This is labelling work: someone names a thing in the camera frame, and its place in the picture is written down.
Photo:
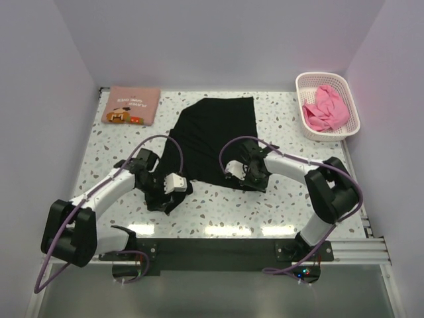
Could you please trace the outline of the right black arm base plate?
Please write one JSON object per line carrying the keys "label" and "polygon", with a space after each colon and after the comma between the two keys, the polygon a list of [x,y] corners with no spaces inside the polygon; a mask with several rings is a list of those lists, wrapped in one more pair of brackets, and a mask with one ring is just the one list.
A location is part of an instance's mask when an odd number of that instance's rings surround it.
{"label": "right black arm base plate", "polygon": [[[313,247],[298,244],[294,238],[275,240],[274,248],[278,262],[299,262],[313,250]],[[326,240],[307,261],[321,260],[331,262],[334,259],[332,245]]]}

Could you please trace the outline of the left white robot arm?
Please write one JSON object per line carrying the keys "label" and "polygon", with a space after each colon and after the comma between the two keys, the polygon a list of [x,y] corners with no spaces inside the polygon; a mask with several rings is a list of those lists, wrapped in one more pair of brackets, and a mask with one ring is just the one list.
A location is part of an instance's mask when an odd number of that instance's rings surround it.
{"label": "left white robot arm", "polygon": [[167,212],[176,203],[176,194],[187,189],[181,173],[163,178],[154,175],[158,155],[141,149],[135,157],[120,160],[93,188],[69,200],[56,200],[51,206],[40,249],[78,267],[84,267],[97,255],[114,252],[130,260],[137,252],[136,233],[113,225],[100,230],[97,222],[126,193],[139,189],[153,211]]}

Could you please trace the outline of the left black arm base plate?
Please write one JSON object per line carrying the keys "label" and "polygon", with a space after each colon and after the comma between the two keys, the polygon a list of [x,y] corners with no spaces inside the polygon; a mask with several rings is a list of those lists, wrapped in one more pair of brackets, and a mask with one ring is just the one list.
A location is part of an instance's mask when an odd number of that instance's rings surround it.
{"label": "left black arm base plate", "polygon": [[100,261],[150,261],[157,259],[158,241],[138,238],[134,246],[126,247],[122,252],[108,252],[100,254]]}

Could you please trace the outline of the black t shirt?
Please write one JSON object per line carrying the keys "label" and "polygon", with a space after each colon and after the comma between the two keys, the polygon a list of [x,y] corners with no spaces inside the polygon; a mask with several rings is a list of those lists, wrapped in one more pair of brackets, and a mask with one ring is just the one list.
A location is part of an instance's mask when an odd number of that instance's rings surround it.
{"label": "black t shirt", "polygon": [[187,195],[193,193],[192,180],[230,189],[252,191],[251,187],[241,186],[236,179],[226,178],[219,161],[225,165],[231,160],[241,161],[238,140],[220,151],[230,140],[240,136],[258,136],[253,97],[232,99],[203,98],[185,108],[173,129],[170,130],[164,151],[154,171],[159,182],[172,172],[180,170],[187,179],[187,190],[173,194],[172,202],[164,207],[168,196],[163,194],[145,195],[149,211],[163,211],[169,214]]}

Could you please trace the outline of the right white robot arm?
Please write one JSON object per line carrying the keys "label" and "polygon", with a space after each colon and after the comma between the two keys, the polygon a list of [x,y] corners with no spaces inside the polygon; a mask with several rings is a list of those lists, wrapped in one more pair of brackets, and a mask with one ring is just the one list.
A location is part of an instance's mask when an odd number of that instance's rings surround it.
{"label": "right white robot arm", "polygon": [[306,226],[283,250],[292,262],[311,260],[319,251],[337,223],[349,218],[363,203],[360,186],[337,157],[324,161],[284,154],[277,146],[258,145],[250,138],[240,147],[241,161],[234,161],[234,171],[226,171],[240,180],[240,185],[265,193],[272,175],[287,177],[303,184],[309,195],[313,214]]}

